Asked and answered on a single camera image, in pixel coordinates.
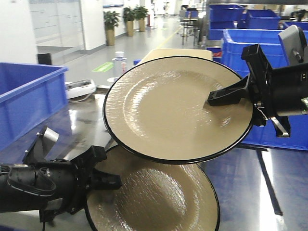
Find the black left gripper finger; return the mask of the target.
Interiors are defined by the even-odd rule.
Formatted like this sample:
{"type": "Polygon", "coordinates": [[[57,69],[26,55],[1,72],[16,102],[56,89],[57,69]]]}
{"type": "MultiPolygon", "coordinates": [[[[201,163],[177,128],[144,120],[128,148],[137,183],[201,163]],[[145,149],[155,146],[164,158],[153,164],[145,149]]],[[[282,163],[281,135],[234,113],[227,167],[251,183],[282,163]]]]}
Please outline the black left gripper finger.
{"type": "Polygon", "coordinates": [[[102,172],[94,168],[90,177],[90,186],[94,190],[118,190],[122,186],[122,181],[117,174],[102,172]]]}

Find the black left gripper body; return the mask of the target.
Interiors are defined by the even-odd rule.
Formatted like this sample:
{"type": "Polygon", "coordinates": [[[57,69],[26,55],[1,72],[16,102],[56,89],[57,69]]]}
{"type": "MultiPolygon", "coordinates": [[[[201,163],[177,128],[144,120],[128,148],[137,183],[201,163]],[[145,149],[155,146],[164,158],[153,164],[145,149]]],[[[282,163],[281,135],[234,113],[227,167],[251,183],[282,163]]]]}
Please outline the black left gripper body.
{"type": "Polygon", "coordinates": [[[74,158],[70,163],[73,169],[70,172],[74,175],[75,180],[69,180],[68,175],[64,174],[64,178],[56,183],[57,189],[65,189],[61,193],[62,205],[59,209],[45,209],[39,212],[40,221],[51,222],[53,219],[64,212],[71,215],[82,209],[87,209],[86,200],[91,191],[90,177],[95,166],[103,160],[106,160],[106,152],[103,147],[91,146],[86,152],[74,158]]]}

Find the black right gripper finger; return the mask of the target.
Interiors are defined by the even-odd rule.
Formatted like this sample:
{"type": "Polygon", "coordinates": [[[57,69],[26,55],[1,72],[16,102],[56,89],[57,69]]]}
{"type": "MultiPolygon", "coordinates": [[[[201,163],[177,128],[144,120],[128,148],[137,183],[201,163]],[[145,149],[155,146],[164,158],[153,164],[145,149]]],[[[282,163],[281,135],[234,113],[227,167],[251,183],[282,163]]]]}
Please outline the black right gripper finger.
{"type": "Polygon", "coordinates": [[[211,91],[207,102],[210,106],[238,104],[241,99],[247,99],[251,102],[250,84],[251,77],[248,75],[228,87],[211,91]]]}
{"type": "Polygon", "coordinates": [[[253,114],[252,114],[252,124],[258,127],[263,127],[266,125],[268,118],[265,116],[262,109],[257,106],[253,106],[253,114]]]}

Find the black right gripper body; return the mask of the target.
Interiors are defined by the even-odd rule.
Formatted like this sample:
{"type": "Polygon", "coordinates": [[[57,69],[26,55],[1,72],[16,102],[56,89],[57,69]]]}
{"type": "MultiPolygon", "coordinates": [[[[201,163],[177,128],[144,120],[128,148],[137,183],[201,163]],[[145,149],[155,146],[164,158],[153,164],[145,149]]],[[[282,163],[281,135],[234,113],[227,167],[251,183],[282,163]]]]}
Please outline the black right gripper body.
{"type": "Polygon", "coordinates": [[[262,109],[267,121],[271,121],[276,137],[290,137],[290,123],[286,116],[279,116],[274,108],[273,92],[270,86],[273,68],[267,60],[259,44],[246,46],[243,48],[241,59],[249,68],[251,84],[251,102],[253,106],[262,109]]]}

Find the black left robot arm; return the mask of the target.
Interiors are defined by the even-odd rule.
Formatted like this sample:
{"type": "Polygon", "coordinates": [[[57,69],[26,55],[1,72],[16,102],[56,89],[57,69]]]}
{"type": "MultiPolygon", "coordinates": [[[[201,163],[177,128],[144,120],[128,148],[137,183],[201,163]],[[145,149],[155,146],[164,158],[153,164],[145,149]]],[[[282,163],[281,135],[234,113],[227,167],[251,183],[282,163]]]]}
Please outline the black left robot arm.
{"type": "Polygon", "coordinates": [[[96,165],[106,160],[104,148],[91,146],[73,160],[55,159],[0,166],[0,211],[39,211],[41,222],[64,212],[75,214],[93,190],[117,190],[119,175],[105,173],[96,165]]]}

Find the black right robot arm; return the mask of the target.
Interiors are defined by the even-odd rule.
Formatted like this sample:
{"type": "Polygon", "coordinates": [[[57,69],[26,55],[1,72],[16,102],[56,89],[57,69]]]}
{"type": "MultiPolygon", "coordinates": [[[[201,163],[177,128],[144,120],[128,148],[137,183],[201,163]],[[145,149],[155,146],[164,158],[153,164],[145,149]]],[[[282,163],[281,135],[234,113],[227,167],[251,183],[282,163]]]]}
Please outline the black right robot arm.
{"type": "Polygon", "coordinates": [[[264,126],[270,120],[276,137],[291,135],[289,116],[308,113],[308,65],[272,68],[259,44],[243,48],[249,75],[220,90],[210,92],[211,106],[238,104],[248,99],[253,105],[252,124],[264,126]]]}

